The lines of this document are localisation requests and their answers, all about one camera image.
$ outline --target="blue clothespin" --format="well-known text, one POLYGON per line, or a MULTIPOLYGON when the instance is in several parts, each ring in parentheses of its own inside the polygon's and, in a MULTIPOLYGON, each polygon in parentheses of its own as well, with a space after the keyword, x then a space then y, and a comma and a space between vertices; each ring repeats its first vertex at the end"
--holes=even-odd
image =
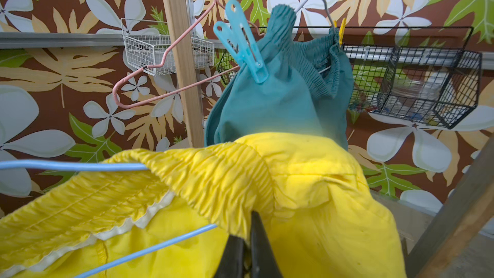
POLYGON ((230 52, 233 59, 240 66, 247 64, 254 81, 257 84, 262 84, 269 76, 268 70, 264 65, 261 52, 257 48, 240 3, 237 0, 228 1, 225 13, 230 23, 216 22, 213 27, 214 33, 230 52))

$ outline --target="floral wallpaper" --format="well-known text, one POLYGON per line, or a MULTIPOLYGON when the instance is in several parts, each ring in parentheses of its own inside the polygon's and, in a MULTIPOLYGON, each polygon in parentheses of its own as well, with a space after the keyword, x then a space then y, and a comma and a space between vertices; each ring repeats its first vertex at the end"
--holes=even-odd
MULTIPOLYGON (((0 30, 6 32, 121 34, 122 17, 136 19, 123 24, 130 34, 167 30, 139 21, 164 21, 162 0, 0 0, 0 30)), ((112 87, 131 71, 123 47, 0 50, 0 160, 99 162, 126 149, 164 151, 185 139, 180 95, 138 108, 118 108, 112 87)), ((214 71, 202 70, 200 77, 214 71)), ((119 96, 131 103, 176 87, 174 74, 142 74, 129 80, 119 96)), ((220 77, 203 85, 205 114, 223 89, 220 77)), ((0 171, 0 217, 73 175, 0 171)))
MULTIPOLYGON (((251 22, 266 26, 275 5, 296 7, 303 0, 238 1, 251 22)), ((441 36, 424 37, 422 30, 409 27, 471 25, 474 35, 468 49, 494 51, 494 0, 327 1, 338 23, 346 17, 348 26, 395 27, 365 29, 357 38, 347 31, 345 37, 358 43, 372 39, 402 44, 406 38, 407 43, 445 45, 441 36)), ((211 0, 194 0, 195 18, 209 4, 211 0)), ((121 33, 120 18, 136 20, 123 24, 131 34, 167 31, 140 21, 164 21, 162 0, 0 0, 0 31, 5 32, 121 33)), ((215 7, 196 27, 197 35, 214 39, 213 24, 222 19, 224 11, 215 7)), ((296 24, 329 25, 320 0, 309 0, 297 14, 296 24)), ((296 40, 307 41, 326 31, 299 30, 296 40)), ((216 52, 216 64, 221 55, 216 52)), ((184 139, 187 131, 180 95, 130 110, 117 107, 110 97, 111 88, 132 70, 123 47, 0 50, 0 127, 5 131, 0 135, 0 160, 98 162, 125 149, 163 151, 184 139)), ((201 71, 200 78, 214 74, 211 67, 201 71)), ((417 206, 440 208, 494 131, 493 77, 492 72, 484 73, 480 106, 452 131, 349 111, 349 151, 363 166, 369 185, 417 206)), ((123 86, 120 99, 142 101, 176 86, 174 75, 143 74, 123 86)), ((205 122, 224 87, 220 77, 202 85, 205 122)), ((0 171, 0 217, 73 175, 50 170, 0 171)))
MULTIPOLYGON (((211 0, 205 2, 203 10, 211 0)), ((248 19, 266 26, 277 4, 297 7, 304 0, 238 0, 248 19)), ((343 41, 402 46, 462 45, 465 30, 456 44, 439 30, 411 30, 410 27, 472 26, 467 48, 494 51, 494 0, 327 0, 331 17, 347 26, 394 27, 345 31, 343 41)), ((213 23, 224 11, 213 10, 202 21, 201 31, 214 38, 213 23)), ((297 13, 295 26, 328 26, 320 0, 309 0, 297 13)), ((299 29, 295 39, 308 41, 327 29, 299 29)), ((354 75, 359 69, 354 67, 354 75)), ((369 186, 391 198, 437 212, 494 132, 494 74, 484 71, 478 108, 453 130, 428 126, 377 114, 348 112, 349 151, 362 165, 369 186)), ((367 79, 378 85, 377 80, 367 79)))

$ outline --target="wooden pole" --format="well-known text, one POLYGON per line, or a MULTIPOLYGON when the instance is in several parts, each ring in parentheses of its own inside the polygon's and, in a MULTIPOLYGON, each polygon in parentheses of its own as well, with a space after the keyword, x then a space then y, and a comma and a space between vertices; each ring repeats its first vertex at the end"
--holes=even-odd
POLYGON ((435 278, 494 215, 494 136, 418 240, 405 263, 408 278, 435 278))
MULTIPOLYGON (((170 38, 175 41, 190 27, 186 0, 163 0, 166 21, 170 31, 170 38)), ((173 49, 173 58, 177 68, 178 87, 182 88, 197 82, 192 41, 187 35, 173 49)), ((180 95, 184 110, 187 139, 192 147, 204 146, 204 129, 202 127, 202 103, 197 88, 182 91, 180 95)))

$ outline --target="black wire basket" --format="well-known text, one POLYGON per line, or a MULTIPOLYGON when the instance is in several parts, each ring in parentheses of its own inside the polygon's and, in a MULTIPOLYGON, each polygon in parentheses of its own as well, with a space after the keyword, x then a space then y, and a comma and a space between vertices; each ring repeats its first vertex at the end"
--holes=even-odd
MULTIPOLYGON (((226 70, 233 68, 236 65, 237 65, 237 63, 233 59, 232 55, 227 50, 224 50, 223 54, 221 54, 221 58, 219 59, 217 66, 216 66, 216 71, 221 73, 221 72, 224 72, 226 70)), ((237 71, 230 71, 226 74, 221 75, 221 80, 223 81, 225 86, 228 85, 228 83, 230 83, 230 80, 232 80, 232 78, 235 76, 235 74, 237 74, 237 71)))
MULTIPOLYGON (((464 49, 473 28, 435 29, 469 32, 459 48, 343 44, 354 75, 349 109, 447 129, 470 114, 478 104, 482 76, 482 54, 464 49)), ((217 70, 235 65, 225 51, 217 70)), ((223 82, 227 85, 235 74, 222 75, 223 82)))

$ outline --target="yellow clothespin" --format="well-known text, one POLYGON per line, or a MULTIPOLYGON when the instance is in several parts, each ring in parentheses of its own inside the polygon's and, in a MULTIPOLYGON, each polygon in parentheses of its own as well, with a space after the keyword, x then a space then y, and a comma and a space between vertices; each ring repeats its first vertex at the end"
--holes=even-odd
POLYGON ((343 34, 345 34, 345 27, 346 27, 346 18, 343 19, 341 22, 341 27, 339 31, 339 44, 341 45, 343 43, 343 34))

